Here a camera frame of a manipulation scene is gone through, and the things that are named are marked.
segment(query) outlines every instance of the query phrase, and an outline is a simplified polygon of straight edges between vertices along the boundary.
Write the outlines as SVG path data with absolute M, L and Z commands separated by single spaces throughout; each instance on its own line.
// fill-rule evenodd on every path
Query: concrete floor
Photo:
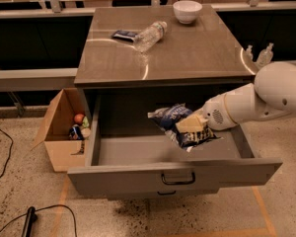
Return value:
M 44 145 L 31 150 L 42 112 L 0 112 L 0 127 L 14 140 L 0 179 L 0 229 L 13 218 L 53 204 L 74 212 L 79 237 L 262 237 L 296 236 L 296 117 L 249 122 L 247 129 L 263 157 L 284 164 L 263 187 L 221 189 L 217 195 L 115 200 L 81 197 L 65 173 L 54 173 Z M 11 141 L 0 132 L 0 173 Z M 32 236 L 74 236 L 68 209 L 37 212 Z M 25 217 L 0 236 L 21 236 Z

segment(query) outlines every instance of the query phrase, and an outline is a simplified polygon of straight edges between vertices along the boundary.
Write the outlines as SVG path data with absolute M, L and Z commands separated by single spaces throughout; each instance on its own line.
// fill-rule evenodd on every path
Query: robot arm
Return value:
M 270 63 L 257 73 L 254 84 L 208 100 L 200 112 L 215 130 L 296 114 L 296 66 Z

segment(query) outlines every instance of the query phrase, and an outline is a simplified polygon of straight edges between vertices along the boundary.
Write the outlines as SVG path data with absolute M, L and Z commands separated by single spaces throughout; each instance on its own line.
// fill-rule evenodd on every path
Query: bowl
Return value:
M 174 3 L 173 7 L 176 18 L 182 24 L 190 24 L 199 16 L 202 5 L 194 1 L 183 0 Z

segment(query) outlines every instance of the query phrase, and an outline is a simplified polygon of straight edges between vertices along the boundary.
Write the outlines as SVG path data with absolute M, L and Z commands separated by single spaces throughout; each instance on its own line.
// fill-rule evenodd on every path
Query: plastic bottle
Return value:
M 266 49 L 262 50 L 259 53 L 259 57 L 256 62 L 256 66 L 258 68 L 263 68 L 264 66 L 268 65 L 268 63 L 272 60 L 273 58 L 272 48 L 273 48 L 273 43 L 270 43 Z
M 246 49 L 246 54 L 250 58 L 250 60 L 253 60 L 254 59 L 253 47 L 250 44 L 248 45 L 248 47 Z
M 157 21 L 135 37 L 134 47 L 140 52 L 145 52 L 160 40 L 166 32 L 167 23 Z

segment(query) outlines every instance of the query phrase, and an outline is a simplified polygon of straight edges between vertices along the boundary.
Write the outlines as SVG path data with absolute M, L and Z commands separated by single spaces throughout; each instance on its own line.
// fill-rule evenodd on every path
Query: countertop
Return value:
M 140 32 L 165 21 L 163 39 L 146 53 L 112 39 L 116 30 Z M 150 87 L 251 80 L 257 68 L 210 5 L 190 25 L 172 6 L 97 8 L 84 47 L 76 87 Z

